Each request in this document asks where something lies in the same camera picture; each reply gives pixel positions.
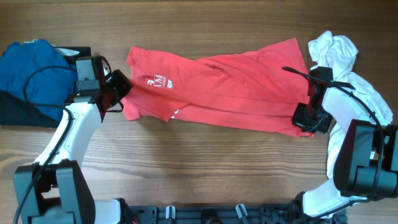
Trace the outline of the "red t-shirt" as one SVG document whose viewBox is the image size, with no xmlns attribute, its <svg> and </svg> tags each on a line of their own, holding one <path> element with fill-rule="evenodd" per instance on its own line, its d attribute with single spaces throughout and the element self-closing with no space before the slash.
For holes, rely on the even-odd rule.
<svg viewBox="0 0 398 224">
<path fill-rule="evenodd" d="M 303 136 L 292 117 L 308 101 L 308 83 L 285 71 L 306 71 L 296 39 L 195 60 L 133 46 L 126 62 L 132 83 L 123 101 L 128 120 L 153 116 Z"/>
</svg>

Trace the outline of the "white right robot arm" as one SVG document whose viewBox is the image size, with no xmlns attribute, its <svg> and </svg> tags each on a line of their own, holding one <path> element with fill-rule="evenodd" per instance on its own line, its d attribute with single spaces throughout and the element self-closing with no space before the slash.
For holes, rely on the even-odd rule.
<svg viewBox="0 0 398 224">
<path fill-rule="evenodd" d="M 290 221 L 331 217 L 357 203 L 397 197 L 397 126 L 381 124 L 374 111 L 354 95 L 349 83 L 320 81 L 318 105 L 343 127 L 345 137 L 333 176 L 301 192 L 289 205 Z"/>
</svg>

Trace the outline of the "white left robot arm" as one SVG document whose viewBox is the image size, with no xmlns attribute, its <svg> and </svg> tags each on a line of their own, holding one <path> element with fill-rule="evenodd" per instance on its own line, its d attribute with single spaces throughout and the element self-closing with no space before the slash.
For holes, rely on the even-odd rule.
<svg viewBox="0 0 398 224">
<path fill-rule="evenodd" d="M 91 77 L 79 72 L 78 76 L 47 148 L 33 164 L 14 173 L 18 202 L 14 223 L 129 223 L 134 219 L 123 199 L 95 200 L 81 171 L 92 135 L 132 85 L 120 70 Z"/>
</svg>

